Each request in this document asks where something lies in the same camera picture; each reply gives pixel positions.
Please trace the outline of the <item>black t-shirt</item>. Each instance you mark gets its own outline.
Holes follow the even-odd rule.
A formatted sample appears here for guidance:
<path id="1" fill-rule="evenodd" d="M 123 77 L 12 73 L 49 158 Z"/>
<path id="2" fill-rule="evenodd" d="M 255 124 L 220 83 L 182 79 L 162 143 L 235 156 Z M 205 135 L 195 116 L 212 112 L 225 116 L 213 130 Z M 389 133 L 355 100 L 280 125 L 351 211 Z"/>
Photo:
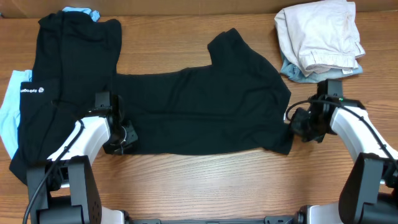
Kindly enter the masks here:
<path id="1" fill-rule="evenodd" d="M 209 44 L 211 64 L 178 72 L 116 75 L 135 154 L 209 155 L 264 148 L 288 154 L 291 93 L 278 71 L 236 29 Z"/>

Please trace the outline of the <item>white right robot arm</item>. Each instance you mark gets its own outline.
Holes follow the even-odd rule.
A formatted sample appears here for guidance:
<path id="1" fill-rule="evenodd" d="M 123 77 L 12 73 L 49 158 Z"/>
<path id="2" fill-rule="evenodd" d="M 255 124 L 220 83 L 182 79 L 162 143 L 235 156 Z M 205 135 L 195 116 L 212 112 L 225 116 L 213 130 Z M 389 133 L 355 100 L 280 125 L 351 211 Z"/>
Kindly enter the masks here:
<path id="1" fill-rule="evenodd" d="M 364 105 L 343 96 L 340 80 L 324 80 L 306 100 L 293 104 L 289 128 L 303 142 L 340 137 L 354 166 L 336 203 L 304 206 L 291 223 L 397 223 L 397 151 L 369 119 Z"/>

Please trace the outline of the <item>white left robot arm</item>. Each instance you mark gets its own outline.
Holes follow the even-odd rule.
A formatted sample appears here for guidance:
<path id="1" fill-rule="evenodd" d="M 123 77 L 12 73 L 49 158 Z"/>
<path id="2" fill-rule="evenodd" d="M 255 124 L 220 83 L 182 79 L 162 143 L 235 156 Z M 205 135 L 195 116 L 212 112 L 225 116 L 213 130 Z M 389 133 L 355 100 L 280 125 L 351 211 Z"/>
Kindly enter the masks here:
<path id="1" fill-rule="evenodd" d="M 95 105 L 53 154 L 27 170 L 29 204 L 24 223 L 129 224 L 124 210 L 102 206 L 92 164 L 100 149 L 123 155 L 137 134 L 124 119 L 123 99 L 109 91 L 95 95 Z"/>

